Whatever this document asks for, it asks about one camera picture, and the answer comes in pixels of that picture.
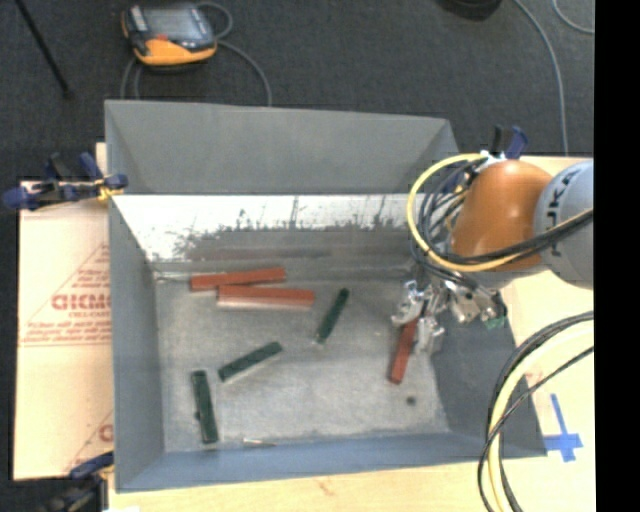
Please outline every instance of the black wire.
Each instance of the black wire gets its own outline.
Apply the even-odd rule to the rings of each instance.
[[[439,180],[438,184],[442,185],[443,188],[445,186],[451,185],[452,183],[455,183],[456,178],[460,176],[462,173],[473,170],[479,163],[482,163],[484,161],[486,161],[486,158],[473,160],[470,162],[469,161],[457,162],[456,164],[446,167],[442,169],[439,173],[437,173],[437,179]],[[460,195],[463,194],[464,192],[465,190],[462,190],[460,192],[456,192],[440,198],[438,200],[438,207],[442,207],[445,204],[447,204],[447,202],[450,202],[455,200],[456,198],[459,198]],[[428,189],[424,190],[424,193],[425,193],[425,196],[420,205],[420,210],[418,212],[418,222],[417,222],[418,232],[423,238],[425,238],[425,235],[428,231],[433,230],[435,227],[437,227],[437,224],[443,221],[447,215],[449,215],[452,211],[455,211],[455,208],[458,208],[459,206],[457,202],[454,204],[451,204],[449,208],[447,208],[447,210],[445,211],[441,219],[439,219],[439,221],[434,223],[434,225],[428,226],[429,219],[425,217],[425,207],[428,199],[432,197],[432,193],[429,192]],[[426,258],[424,254],[421,252],[421,249],[419,249],[415,245],[415,242],[413,240],[409,241],[409,248],[411,250],[411,254],[414,260],[416,260],[420,265],[422,265],[422,267],[427,272],[431,273],[432,275],[435,275],[436,277],[440,277],[441,279],[444,279],[447,281],[454,282],[470,290],[475,290],[478,287],[478,283],[474,279],[467,276],[466,274],[445,269],[444,267],[438,266],[430,262],[428,258]]]
[[[493,389],[493,394],[491,396],[494,397],[491,404],[489,405],[489,414],[487,416],[487,425],[491,421],[491,416],[493,416],[493,408],[495,407],[495,399],[498,397],[500,393],[500,389],[504,386],[504,383],[509,378],[509,376],[513,373],[515,368],[525,359],[527,358],[533,351],[539,348],[542,344],[544,344],[549,338],[552,338],[556,334],[561,331],[568,329],[574,325],[577,325],[581,322],[588,322],[593,320],[595,317],[593,311],[587,311],[585,313],[580,313],[578,315],[573,315],[567,318],[560,319],[556,322],[553,322],[542,329],[538,330],[531,336],[529,336],[525,341],[523,341],[516,350],[514,350],[503,365],[498,378],[496,379],[496,385]]]
[[[484,492],[484,489],[483,489],[483,485],[482,485],[482,470],[484,468],[485,462],[488,459],[489,449],[491,448],[491,444],[494,442],[494,440],[498,436],[498,434],[500,434],[502,432],[502,429],[504,428],[504,425],[505,425],[506,421],[513,415],[513,413],[516,412],[516,410],[520,406],[522,406],[522,404],[525,402],[525,400],[528,399],[539,388],[541,388],[544,384],[546,384],[552,378],[556,377],[561,372],[565,371],[567,368],[573,366],[574,364],[576,364],[580,360],[582,360],[585,357],[587,357],[594,350],[595,350],[595,348],[593,346],[591,346],[588,349],[580,352],[577,356],[569,359],[566,363],[562,364],[561,366],[556,368],[553,372],[551,372],[550,374],[548,374],[544,378],[540,379],[540,381],[538,381],[536,384],[531,386],[529,389],[527,389],[526,391],[521,393],[520,396],[512,403],[512,405],[504,412],[504,414],[500,417],[498,422],[495,424],[493,430],[491,431],[491,433],[487,437],[487,441],[486,441],[485,446],[484,446],[484,448],[482,450],[482,454],[480,456],[480,462],[478,464],[478,472],[477,472],[477,481],[478,481],[478,488],[480,490],[480,496],[481,496],[482,501],[484,502],[484,505],[485,505],[487,510],[493,511],[493,508],[491,507],[491,504],[489,503],[489,500],[487,499],[487,496],[486,496],[486,494]]]
[[[488,418],[487,418],[487,441],[486,441],[486,444],[485,444],[485,449],[483,450],[483,455],[480,458],[480,464],[479,464],[479,468],[478,468],[478,485],[479,485],[479,489],[480,489],[480,494],[481,494],[483,502],[485,503],[485,506],[487,507],[488,510],[491,510],[491,506],[490,506],[488,500],[486,499],[486,496],[484,494],[484,489],[482,487],[482,467],[484,465],[484,461],[485,461],[485,459],[487,457],[488,450],[489,450],[489,447],[490,447],[491,443],[493,442],[493,439],[495,438],[497,433],[502,429],[502,426],[504,425],[504,423],[506,421],[506,418],[508,418],[513,413],[513,410],[515,410],[517,408],[517,406],[516,407],[512,406],[509,409],[509,411],[511,411],[511,412],[508,412],[508,414],[507,413],[503,414],[502,418],[496,423],[496,426],[494,427],[494,429],[491,432],[489,432],[489,425],[490,425],[490,422],[491,422],[491,417],[493,416],[493,411],[494,411],[494,408],[495,408],[495,401],[497,400],[498,396],[500,395],[500,391],[502,389],[502,386],[504,386],[504,383],[509,378],[509,376],[513,373],[515,368],[526,357],[528,357],[533,351],[535,351],[536,349],[541,347],[549,339],[553,338],[556,334],[558,334],[561,331],[564,331],[564,330],[568,329],[569,327],[577,325],[580,322],[590,321],[590,320],[593,320],[593,319],[594,319],[594,312],[593,311],[588,311],[586,313],[581,313],[581,314],[578,314],[578,315],[574,315],[574,316],[571,316],[571,317],[567,317],[567,318],[558,320],[557,322],[554,322],[552,324],[549,324],[548,326],[543,327],[542,329],[540,329],[539,331],[537,331],[536,333],[531,335],[529,338],[527,338],[527,340],[525,340],[513,352],[513,354],[510,356],[510,358],[507,360],[507,362],[503,366],[503,368],[502,368],[502,370],[500,372],[500,375],[498,376],[498,379],[496,380],[496,386],[494,387],[493,395],[492,395],[493,399],[492,399],[491,403],[489,404],[489,414],[488,414]],[[586,352],[589,353],[590,351],[593,351],[593,348],[589,349]],[[538,383],[536,383],[531,388],[529,388],[528,391],[523,393],[523,395],[529,396],[530,394],[532,394],[542,384],[544,384],[550,378],[552,378],[557,373],[559,373],[559,371],[562,371],[561,369],[552,372],[547,377],[545,377],[544,379],[540,380]],[[516,510],[519,510],[519,508],[517,508],[517,507],[519,507],[519,505],[517,504],[517,500],[515,499],[515,495],[513,494],[513,491],[512,491],[512,489],[511,489],[511,487],[509,485],[509,482],[508,482],[508,479],[506,477],[506,474],[504,474],[504,470],[503,470],[503,467],[502,467],[502,461],[501,460],[500,460],[500,471],[501,471],[501,476],[502,476],[503,484],[504,484],[504,488],[505,488],[505,494],[507,495],[507,498],[509,499],[510,503],[513,502],[512,506],[515,505]]]
[[[464,167],[454,170],[451,177],[458,175],[460,172],[463,172],[463,170],[465,170]],[[474,177],[474,174],[471,174],[467,185],[470,183],[473,177]],[[440,180],[435,185],[433,192],[428,196],[425,196],[425,200],[420,209],[420,219],[425,219],[425,222],[428,222],[428,220],[431,218],[431,216],[433,215],[433,212],[436,209],[434,198],[437,198],[442,193],[446,185],[447,185],[447,180]],[[547,249],[548,247],[557,243],[559,240],[571,235],[572,233],[574,233],[575,231],[577,231],[578,229],[582,228],[584,225],[592,221],[593,221],[593,210],[589,210],[589,211],[583,212],[582,214],[577,216],[575,219],[570,220],[560,228],[548,230],[544,233],[531,237],[528,240],[524,240],[523,242],[519,242],[517,244],[513,244],[508,247],[498,249],[496,251],[491,251],[488,253],[479,254],[479,255],[470,256],[470,257],[459,256],[457,254],[452,254],[452,253],[445,253],[443,251],[438,250],[436,247],[436,244],[433,241],[432,233],[430,232],[429,229],[422,230],[420,234],[435,255],[439,256],[442,259],[446,259],[452,263],[459,263],[459,264],[483,263],[483,262],[490,262],[499,258],[513,256],[517,254],[518,256],[515,259],[511,260],[511,262],[515,262],[520,259],[527,258],[533,254],[536,254],[544,249]]]
[[[444,279],[445,281],[451,281],[453,283],[464,286],[471,291],[475,290],[478,287],[478,283],[468,275],[454,272],[452,270],[448,270],[431,263],[420,252],[413,240],[409,240],[409,250],[411,251],[413,259],[428,273],[439,277],[440,279]]]
[[[244,60],[246,60],[249,63],[249,65],[251,65],[251,67],[254,69],[254,71],[260,77],[260,80],[262,81],[262,85],[264,86],[265,94],[266,94],[266,97],[267,97],[266,98],[267,106],[269,106],[269,107],[272,106],[273,105],[273,94],[271,92],[271,85],[269,84],[269,80],[267,79],[267,76],[264,73],[264,71],[262,70],[262,68],[260,67],[260,65],[253,58],[251,58],[251,56],[249,54],[247,54],[246,52],[244,52],[243,50],[241,50],[237,46],[235,46],[235,45],[233,45],[233,44],[231,44],[231,43],[229,43],[227,41],[223,41],[222,40],[224,37],[226,37],[231,32],[231,29],[233,28],[233,24],[234,24],[233,16],[229,12],[229,10],[226,9],[225,7],[223,7],[222,5],[216,3],[216,2],[208,2],[208,1],[199,2],[198,4],[196,4],[196,6],[197,7],[213,7],[214,9],[217,9],[217,10],[221,11],[224,14],[224,16],[227,19],[227,25],[219,33],[215,33],[215,31],[214,31],[214,40],[215,40],[216,47],[223,46],[223,47],[231,50],[233,53],[235,53],[236,55],[239,55]],[[137,62],[137,58],[135,57],[135,55],[129,61],[129,63],[127,64],[127,67],[125,68],[125,72],[123,74],[123,77],[122,77],[122,80],[121,80],[121,83],[120,83],[120,98],[125,98],[126,97],[126,84],[129,81],[129,75],[131,73],[131,70],[134,68],[134,66],[136,66],[136,64],[137,64],[137,67],[136,67],[134,78],[133,78],[133,95],[134,95],[135,99],[140,99],[141,98],[141,95],[140,95],[140,79],[141,79],[142,72],[144,71],[145,66],[141,65],[140,63]]]

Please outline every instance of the orange device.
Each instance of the orange device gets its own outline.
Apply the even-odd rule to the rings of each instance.
[[[138,60],[154,68],[200,63],[216,52],[211,25],[192,3],[134,5],[122,13],[122,30]]]

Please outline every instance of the black cable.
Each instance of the black cable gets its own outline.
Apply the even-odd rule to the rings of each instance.
[[[515,368],[525,359],[527,358],[533,351],[535,351],[538,347],[544,344],[548,339],[554,337],[561,331],[568,329],[574,325],[577,325],[581,322],[588,322],[595,318],[593,311],[587,311],[585,313],[580,313],[578,315],[573,315],[567,318],[562,318],[556,322],[553,322],[542,329],[538,330],[531,336],[529,336],[525,341],[523,341],[516,350],[514,350],[503,365],[498,378],[496,379],[496,385],[493,389],[492,397],[497,398],[500,393],[500,389],[507,381],[509,376],[513,373]],[[495,401],[492,400],[489,405],[489,414],[487,416],[487,425],[491,421],[491,416],[493,416],[493,407],[495,406]]]
[[[498,376],[498,378],[496,380],[496,386],[494,387],[493,394],[492,394],[493,399],[492,399],[491,403],[489,404],[489,411],[488,411],[488,417],[487,417],[487,441],[486,441],[486,444],[485,444],[485,449],[483,450],[483,454],[482,454],[482,456],[480,458],[480,464],[479,464],[479,467],[478,467],[478,485],[479,485],[479,489],[480,489],[480,494],[481,494],[483,502],[485,503],[485,506],[487,507],[488,510],[491,510],[491,506],[488,503],[488,500],[486,499],[486,496],[484,494],[484,489],[482,488],[482,468],[483,468],[484,462],[485,462],[485,460],[486,460],[486,458],[488,456],[488,451],[489,451],[489,448],[490,448],[493,440],[495,439],[497,434],[502,430],[503,425],[506,422],[506,419],[519,406],[519,405],[516,405],[516,404],[519,403],[518,401],[514,402],[514,405],[512,405],[511,408],[507,412],[505,412],[503,414],[501,419],[494,426],[493,430],[489,431],[489,426],[491,424],[491,417],[493,416],[493,412],[494,412],[494,408],[495,408],[495,401],[497,400],[498,396],[500,395],[502,386],[504,386],[504,383],[509,378],[509,376],[513,373],[513,371],[516,369],[516,367],[524,359],[526,359],[526,357],[528,357],[533,351],[535,351],[536,349],[540,348],[544,343],[546,343],[548,340],[553,338],[555,335],[557,335],[561,331],[564,331],[564,330],[566,330],[566,329],[568,329],[568,328],[570,328],[570,327],[572,327],[574,325],[577,325],[578,323],[585,322],[585,321],[590,321],[590,320],[593,320],[593,319],[594,319],[594,312],[593,311],[588,311],[586,313],[581,313],[581,314],[574,315],[574,316],[571,316],[571,317],[563,318],[561,320],[558,320],[557,322],[553,322],[552,324],[549,324],[549,325],[543,327],[542,329],[540,329],[536,333],[532,334],[529,338],[527,338],[527,340],[525,340],[512,353],[510,358],[507,360],[507,362],[503,366],[503,368],[502,368],[502,370],[500,372],[500,375]],[[590,353],[592,351],[593,351],[593,347],[588,349],[587,351],[585,351],[584,353],[580,354],[577,357],[578,358],[582,358],[582,357],[586,356],[588,353]],[[577,360],[575,360],[575,359],[576,358],[570,360],[568,363],[565,363],[559,369],[555,370],[554,372],[549,374],[547,377],[541,379],[538,383],[536,383],[535,385],[531,386],[531,388],[529,388],[525,393],[523,393],[523,395],[525,395],[525,398],[527,396],[531,395],[536,389],[538,389],[542,384],[547,382],[553,376],[557,375],[557,373],[559,373],[560,371],[563,371],[564,369],[566,369],[566,367],[571,366],[572,364],[577,362],[577,360],[579,360],[579,359],[577,359]],[[504,487],[504,490],[505,490],[505,495],[507,496],[507,498],[509,499],[510,503],[512,504],[512,507],[514,507],[514,509],[516,511],[518,511],[518,510],[520,510],[519,509],[519,505],[517,504],[517,500],[515,498],[513,490],[511,489],[511,487],[509,485],[508,478],[507,478],[506,474],[504,473],[504,469],[502,467],[502,461],[501,460],[500,460],[500,472],[501,472],[501,477],[502,477],[502,480],[503,480],[503,487]]]
[[[226,20],[227,20],[227,25],[225,26],[225,28],[219,32],[216,33],[214,31],[214,41],[215,41],[215,45],[216,48],[218,46],[222,46],[225,47],[229,50],[231,50],[233,53],[235,53],[236,55],[239,55],[240,57],[242,57],[244,60],[246,60],[249,65],[254,69],[254,71],[258,74],[258,76],[260,77],[260,80],[262,81],[262,84],[264,86],[264,90],[265,90],[265,94],[266,94],[266,105],[267,106],[272,106],[273,105],[273,94],[271,92],[271,85],[269,84],[269,80],[267,79],[266,74],[264,73],[264,71],[262,70],[262,68],[260,67],[260,65],[253,59],[251,58],[251,56],[249,54],[247,54],[246,52],[244,52],[243,50],[241,50],[240,48],[238,48],[237,46],[227,42],[227,41],[223,41],[223,38],[226,37],[232,30],[233,25],[234,25],[234,21],[233,21],[233,16],[231,15],[231,13],[229,12],[228,9],[226,9],[225,7],[223,7],[222,5],[215,3],[215,2],[200,2],[198,4],[196,4],[197,7],[213,7],[219,11],[221,11]],[[122,80],[120,82],[120,98],[125,98],[126,97],[126,84],[129,81],[129,75],[131,74],[132,69],[134,69],[135,67],[135,74],[133,77],[133,97],[135,99],[141,99],[141,94],[140,94],[140,80],[142,77],[142,73],[144,71],[145,66],[141,65],[140,63],[138,63],[137,58],[135,57],[135,55],[132,57],[132,59],[129,61],[129,63],[127,64],[127,67],[125,68],[124,74],[122,76]],[[180,71],[183,71],[185,69],[193,69],[192,67],[189,68],[183,68]]]
[[[478,287],[478,283],[470,278],[466,274],[461,274],[459,272],[454,272],[452,270],[448,270],[442,267],[439,267],[433,263],[431,263],[424,255],[418,250],[415,242],[413,240],[409,240],[409,250],[411,251],[411,255],[413,259],[421,265],[425,271],[428,273],[439,277],[445,281],[451,281],[453,283],[459,284],[473,291]]]
[[[451,177],[457,176],[458,174],[462,173],[464,170],[466,170],[464,167],[454,170],[451,174]],[[473,180],[474,176],[475,176],[474,174],[470,175],[469,182],[467,183],[467,185],[470,183],[470,181]],[[421,208],[420,208],[420,213],[419,213],[420,219],[424,218],[425,222],[428,222],[428,220],[431,218],[436,208],[434,198],[437,198],[442,193],[442,191],[445,189],[446,186],[447,186],[447,180],[441,179],[434,186],[433,192],[430,193],[428,196],[425,196],[423,205],[421,205]],[[434,254],[452,263],[459,263],[459,264],[483,263],[483,262],[494,261],[496,259],[503,258],[505,256],[513,256],[514,254],[517,254],[518,257],[515,260],[511,260],[511,262],[513,262],[513,261],[517,261],[517,260],[529,257],[538,252],[541,252],[544,249],[547,249],[548,247],[557,243],[559,240],[566,238],[567,236],[571,235],[572,233],[574,233],[575,231],[579,230],[584,225],[592,221],[593,221],[593,210],[588,210],[576,216],[576,218],[566,222],[566,224],[562,225],[559,228],[545,231],[544,233],[533,236],[517,244],[513,244],[508,247],[503,247],[502,249],[498,249],[496,251],[491,251],[491,252],[479,254],[476,256],[460,256],[453,253],[445,253],[437,249],[436,244],[433,242],[432,234],[430,230],[428,229],[422,230],[420,234],[422,235],[426,244],[429,247],[431,247],[431,250],[433,251]]]
[[[484,505],[485,505],[487,510],[493,511],[493,508],[491,507],[491,504],[489,503],[489,500],[487,499],[487,496],[486,496],[486,494],[484,492],[484,489],[483,489],[483,485],[482,485],[482,470],[484,468],[485,462],[487,461],[487,458],[488,458],[488,455],[489,455],[489,449],[491,448],[491,445],[495,441],[495,439],[498,436],[498,434],[500,434],[502,432],[502,430],[504,429],[504,425],[507,422],[507,420],[516,412],[516,410],[519,407],[522,406],[522,404],[525,402],[525,400],[527,400],[539,388],[541,388],[544,384],[546,384],[552,378],[556,377],[558,374],[562,373],[563,371],[565,371],[569,367],[573,366],[574,364],[576,364],[580,360],[582,360],[585,357],[587,357],[589,354],[594,352],[594,350],[595,350],[594,346],[591,346],[588,349],[580,352],[577,356],[569,359],[567,362],[565,362],[564,364],[562,364],[561,366],[556,368],[553,372],[551,372],[547,376],[545,376],[542,379],[540,379],[540,381],[538,381],[536,384],[534,384],[533,386],[528,388],[526,391],[522,392],[520,394],[520,396],[512,403],[512,405],[504,412],[504,414],[500,417],[498,422],[496,422],[496,425],[494,426],[493,430],[491,431],[491,433],[487,437],[487,441],[486,441],[486,443],[484,445],[484,448],[482,450],[482,454],[480,456],[480,462],[478,464],[478,472],[477,472],[477,482],[478,482],[478,488],[479,488],[479,491],[480,491],[480,496],[481,496],[482,501],[483,501],[483,503],[484,503]]]

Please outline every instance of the blue tape cross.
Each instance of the blue tape cross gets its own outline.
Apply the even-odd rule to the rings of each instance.
[[[558,423],[560,424],[561,434],[544,436],[544,445],[547,451],[559,450],[564,462],[574,461],[576,460],[576,456],[573,450],[576,448],[582,448],[582,441],[580,441],[580,436],[578,434],[569,434],[567,432],[567,426],[564,423],[562,411],[560,410],[560,403],[558,402],[558,397],[555,393],[551,394],[551,402],[553,403],[553,409],[556,413],[556,417],[558,418]]]

